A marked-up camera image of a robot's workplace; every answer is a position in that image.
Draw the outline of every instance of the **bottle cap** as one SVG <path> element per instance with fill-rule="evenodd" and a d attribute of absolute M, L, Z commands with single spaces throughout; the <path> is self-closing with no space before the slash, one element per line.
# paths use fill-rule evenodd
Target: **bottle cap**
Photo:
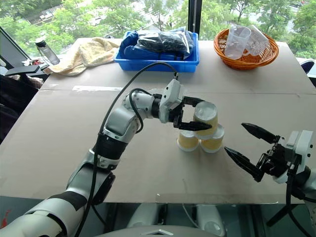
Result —
<path fill-rule="evenodd" d="M 37 38 L 35 40 L 35 44 L 36 44 L 37 47 L 40 47 L 40 48 L 41 47 L 45 47 L 47 45 L 45 40 L 43 40 L 43 38 Z"/>

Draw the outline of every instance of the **towel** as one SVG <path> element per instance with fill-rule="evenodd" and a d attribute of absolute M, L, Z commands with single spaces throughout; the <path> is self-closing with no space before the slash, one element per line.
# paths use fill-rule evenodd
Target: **towel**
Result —
<path fill-rule="evenodd" d="M 87 67 L 112 62 L 118 47 L 111 39 L 101 37 L 77 39 L 65 58 L 61 59 L 59 64 L 44 69 L 44 72 L 66 76 L 80 74 Z"/>

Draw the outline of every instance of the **table surface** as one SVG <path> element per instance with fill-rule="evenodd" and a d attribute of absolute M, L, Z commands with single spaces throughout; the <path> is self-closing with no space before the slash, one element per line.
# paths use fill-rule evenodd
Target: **table surface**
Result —
<path fill-rule="evenodd" d="M 240 125 L 251 122 L 288 137 L 316 131 L 315 88 L 286 44 L 270 65 L 240 72 L 226 67 L 211 41 L 200 42 L 200 64 L 180 74 L 186 95 L 216 104 L 224 145 L 257 163 L 270 146 Z M 51 75 L 0 145 L 0 195 L 46 198 L 64 191 L 71 173 L 93 146 L 119 88 L 135 72 L 110 63 L 66 78 Z M 172 75 L 145 72 L 131 87 L 162 90 Z M 185 120 L 193 116 L 186 107 Z M 285 203 L 285 185 L 265 176 L 257 183 L 221 149 L 178 149 L 178 130 L 158 119 L 144 121 L 121 157 L 107 202 Z M 316 160 L 309 160 L 315 167 Z"/>

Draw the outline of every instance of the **paper cup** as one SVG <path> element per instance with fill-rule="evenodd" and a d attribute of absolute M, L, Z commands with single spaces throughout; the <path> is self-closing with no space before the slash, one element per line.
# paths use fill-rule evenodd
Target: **paper cup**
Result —
<path fill-rule="evenodd" d="M 198 103 L 194 111 L 193 121 L 204 122 L 212 125 L 210 129 L 195 132 L 195 136 L 198 139 L 210 139 L 217 128 L 216 106 L 207 101 Z"/>
<path fill-rule="evenodd" d="M 222 140 L 224 137 L 225 131 L 222 125 L 218 124 L 215 133 L 212 138 L 207 140 L 201 140 L 200 144 L 202 149 L 208 153 L 215 153 L 219 151 L 222 147 Z"/>
<path fill-rule="evenodd" d="M 177 144 L 181 150 L 191 152 L 198 147 L 198 138 L 195 137 L 192 131 L 181 130 Z"/>

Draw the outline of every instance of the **orange basket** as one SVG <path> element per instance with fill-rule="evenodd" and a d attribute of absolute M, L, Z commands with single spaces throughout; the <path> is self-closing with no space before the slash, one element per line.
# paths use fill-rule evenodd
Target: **orange basket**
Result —
<path fill-rule="evenodd" d="M 278 55 L 278 46 L 273 38 L 263 33 L 269 39 L 269 45 L 263 53 L 258 56 L 252 56 L 250 54 L 242 56 L 238 60 L 226 57 L 224 54 L 226 40 L 229 29 L 222 30 L 214 39 L 214 49 L 216 53 L 221 57 L 223 62 L 231 68 L 238 70 L 251 70 L 257 67 L 262 67 L 272 63 Z"/>

